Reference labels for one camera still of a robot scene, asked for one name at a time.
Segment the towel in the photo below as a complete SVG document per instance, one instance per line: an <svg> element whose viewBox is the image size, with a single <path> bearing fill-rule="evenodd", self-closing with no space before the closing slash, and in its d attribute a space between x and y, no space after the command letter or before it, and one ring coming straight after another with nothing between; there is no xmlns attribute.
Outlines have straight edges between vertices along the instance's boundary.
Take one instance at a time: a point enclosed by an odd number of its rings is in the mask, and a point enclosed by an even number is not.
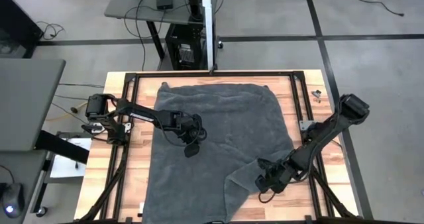
<svg viewBox="0 0 424 224"><path fill-rule="evenodd" d="M184 156L174 133L153 132L144 224L228 222L257 193L264 171L257 158L276 161L293 149L281 107L266 86L214 84L158 90L155 110L198 114L207 131L200 151Z"/></svg>

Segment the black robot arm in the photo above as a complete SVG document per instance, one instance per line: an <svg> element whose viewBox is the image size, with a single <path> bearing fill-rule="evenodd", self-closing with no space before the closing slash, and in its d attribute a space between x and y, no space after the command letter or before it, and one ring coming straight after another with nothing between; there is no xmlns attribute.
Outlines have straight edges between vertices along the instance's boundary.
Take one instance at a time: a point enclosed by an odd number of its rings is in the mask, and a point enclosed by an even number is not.
<svg viewBox="0 0 424 224"><path fill-rule="evenodd" d="M109 112L109 100L116 106L116 110ZM184 150L186 157L197 154L199 152L199 141L204 140L207 136L199 115L188 115L182 111L155 111L131 103L127 99L117 99L111 94L95 94L89 97L85 111L88 121L103 125L107 131L108 144L125 145L128 140L128 132L126 132L122 123L114 119L117 115L128 115L142 119L152 123L162 131L174 132L179 139L186 143Z"/></svg>
<svg viewBox="0 0 424 224"><path fill-rule="evenodd" d="M340 132L351 125L364 122L369 114L368 108L369 105L357 96L343 95L337 103L335 112L328 119L322 123L314 123L302 132L304 145L276 162L259 158L258 165L265 171L265 175L259 175L255 181L260 192L265 193L271 189L279 194L292 182L292 179L295 182L301 182L309 174L317 176L316 169L313 167L313 159Z"/></svg>

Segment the light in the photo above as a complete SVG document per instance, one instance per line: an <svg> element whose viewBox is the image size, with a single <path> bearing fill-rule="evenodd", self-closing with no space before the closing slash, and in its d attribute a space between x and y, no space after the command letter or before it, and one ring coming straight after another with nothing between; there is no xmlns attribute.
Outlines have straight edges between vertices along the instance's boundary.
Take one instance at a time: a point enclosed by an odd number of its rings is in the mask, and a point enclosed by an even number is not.
<svg viewBox="0 0 424 224"><path fill-rule="evenodd" d="M13 211L13 207L12 207L12 206L7 206L7 207L6 207L6 211L7 211L8 213L11 213L11 212Z"/></svg>

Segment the table leg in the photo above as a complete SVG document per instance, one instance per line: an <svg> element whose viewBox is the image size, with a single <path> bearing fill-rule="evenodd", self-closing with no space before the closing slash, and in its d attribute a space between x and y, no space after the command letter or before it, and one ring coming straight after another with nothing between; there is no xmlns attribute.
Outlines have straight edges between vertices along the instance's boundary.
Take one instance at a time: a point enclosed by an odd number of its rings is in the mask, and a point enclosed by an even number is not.
<svg viewBox="0 0 424 224"><path fill-rule="evenodd" d="M146 21L146 23L150 31L150 34L152 35L153 43L158 51L159 58L164 59L165 52L164 52L164 49L162 48L162 45L160 44L160 38L159 38L158 31L156 30L156 26L154 25L152 21Z"/></svg>
<svg viewBox="0 0 424 224"><path fill-rule="evenodd" d="M89 154L88 150L62 140L46 131L40 131L35 149L47 150L82 164L87 164Z"/></svg>

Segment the wooden table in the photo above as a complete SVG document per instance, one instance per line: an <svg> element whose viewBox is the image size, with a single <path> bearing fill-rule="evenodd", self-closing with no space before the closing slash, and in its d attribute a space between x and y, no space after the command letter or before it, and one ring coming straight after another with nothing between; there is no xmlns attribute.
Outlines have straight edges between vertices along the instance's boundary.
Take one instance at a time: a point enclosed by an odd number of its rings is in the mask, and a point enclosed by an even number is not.
<svg viewBox="0 0 424 224"><path fill-rule="evenodd" d="M316 121L324 121L333 112L331 111L322 73L320 70L304 70L304 72L314 119ZM112 93L116 97L120 97L123 89L124 76L124 72L109 72L107 74L104 93ZM167 82L170 87L199 84L267 85L275 93L280 102L284 121L295 147L301 145L288 77L142 78L138 87L137 103L143 106L153 107L156 100L156 93L162 82ZM303 101L300 87L301 86L298 84L299 99ZM311 95L311 91L317 89L322 92L320 103L315 101L315 97ZM302 105L302 112L305 113L304 105ZM120 221L124 221L126 217L133 217L135 221L139 220L139 217L137 217L139 204L144 202L147 189L153 125L139 120L136 120L134 124L135 126L132 130L131 145L129 148L122 205L119 214ZM101 141L93 141L75 218L79 218L87 213L103 191L110 155L110 145ZM336 193L337 197L344 203L348 210L357 215L358 212L350 186L342 149L336 143L332 142L323 149L322 155L331 189ZM325 204L320 188L319 194L321 209L323 209L323 215L325 215ZM112 216L114 198L115 193L113 192L109 200L108 217ZM258 201L257 194L251 195L234 216L233 221L304 220L305 215L314 216L308 181L289 185L284 192L276 195L271 202L266 204Z"/></svg>

